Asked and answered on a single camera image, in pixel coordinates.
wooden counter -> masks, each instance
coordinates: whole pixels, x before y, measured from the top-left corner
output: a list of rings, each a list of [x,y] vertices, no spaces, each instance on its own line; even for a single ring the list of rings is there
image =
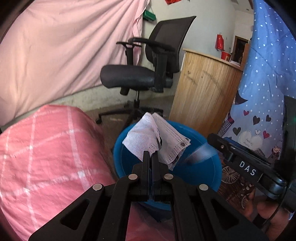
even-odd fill
[[[184,49],[185,57],[169,120],[187,125],[203,136],[222,126],[242,77],[239,66]]]

pink checkered blanket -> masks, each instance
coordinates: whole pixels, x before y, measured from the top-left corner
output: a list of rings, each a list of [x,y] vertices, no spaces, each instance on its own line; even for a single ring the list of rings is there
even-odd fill
[[[47,105],[0,135],[0,222],[21,240],[95,183],[114,183],[101,128],[80,109]],[[174,240],[132,206],[126,240]]]

metal rivet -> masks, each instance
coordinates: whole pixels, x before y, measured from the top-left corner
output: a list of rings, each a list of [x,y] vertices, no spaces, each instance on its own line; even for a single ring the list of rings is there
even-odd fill
[[[200,184],[200,190],[206,191],[208,189],[209,189],[209,187],[206,184]]]
[[[96,184],[93,185],[93,189],[94,189],[95,191],[99,191],[99,190],[101,190],[102,187],[103,187],[103,185],[100,184],[100,183],[96,183]]]
[[[170,174],[170,173],[167,173],[167,174],[165,174],[165,179],[166,180],[171,180],[171,179],[173,179],[173,175],[172,174]]]
[[[130,179],[130,180],[136,180],[137,178],[138,178],[138,176],[136,174],[130,174],[128,176],[128,179]]]

mesh backrest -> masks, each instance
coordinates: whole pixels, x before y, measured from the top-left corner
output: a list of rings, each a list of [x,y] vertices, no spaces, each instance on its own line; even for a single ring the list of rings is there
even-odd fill
[[[176,49],[175,53],[168,55],[166,72],[173,74],[180,71],[179,52],[186,33],[195,18],[196,16],[192,16],[161,21],[153,29],[149,37],[150,40],[168,44]],[[153,63],[152,49],[148,45],[145,47],[145,53],[147,59]]]

chair caster wheel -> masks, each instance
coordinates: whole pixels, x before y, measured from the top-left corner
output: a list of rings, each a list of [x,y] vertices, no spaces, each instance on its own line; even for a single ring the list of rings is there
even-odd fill
[[[102,124],[102,117],[99,117],[98,119],[96,119],[96,123],[99,125],[99,124]]]

